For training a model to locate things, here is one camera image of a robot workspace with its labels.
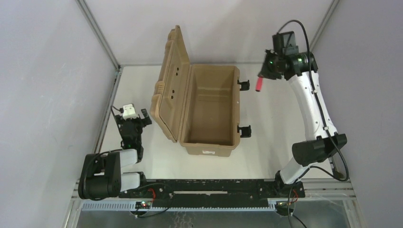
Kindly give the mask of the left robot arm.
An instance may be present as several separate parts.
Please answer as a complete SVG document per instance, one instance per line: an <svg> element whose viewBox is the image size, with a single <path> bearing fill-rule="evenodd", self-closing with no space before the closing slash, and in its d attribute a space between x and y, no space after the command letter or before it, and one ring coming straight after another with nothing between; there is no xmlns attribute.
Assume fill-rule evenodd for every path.
<svg viewBox="0 0 403 228"><path fill-rule="evenodd" d="M131 189L139 187L140 174L122 178L122 168L142 161L142 133L152 120L146 109L141 110L143 117L140 117L135 110L129 111L130 108L131 105L122 107L120 114L112 113L121 137L121 148L85 156L78 184L81 199L99 201L117 197L128 189L122 188L124 184Z"/></svg>

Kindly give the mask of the red handled black screwdriver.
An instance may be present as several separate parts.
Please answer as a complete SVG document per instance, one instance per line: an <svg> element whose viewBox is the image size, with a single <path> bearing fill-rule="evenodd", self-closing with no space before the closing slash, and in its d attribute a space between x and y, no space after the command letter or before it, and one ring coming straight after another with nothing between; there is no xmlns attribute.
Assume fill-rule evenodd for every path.
<svg viewBox="0 0 403 228"><path fill-rule="evenodd" d="M262 85L263 85L263 78L258 77L257 82L256 82L256 86L255 86L255 91L260 92L261 89L262 89Z"/></svg>

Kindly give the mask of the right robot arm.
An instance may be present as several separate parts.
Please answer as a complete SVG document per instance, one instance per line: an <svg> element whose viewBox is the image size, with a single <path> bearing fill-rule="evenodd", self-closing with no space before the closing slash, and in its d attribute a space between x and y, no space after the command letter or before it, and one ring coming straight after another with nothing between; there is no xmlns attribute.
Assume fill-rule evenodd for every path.
<svg viewBox="0 0 403 228"><path fill-rule="evenodd" d="M334 156L346 145L347 137L338 133L331 121L313 54L303 52L283 56L274 50L265 52L258 81L284 78L297 98L305 127L305 140L292 145L293 157L276 173L275 180L282 188L298 182L310 168Z"/></svg>

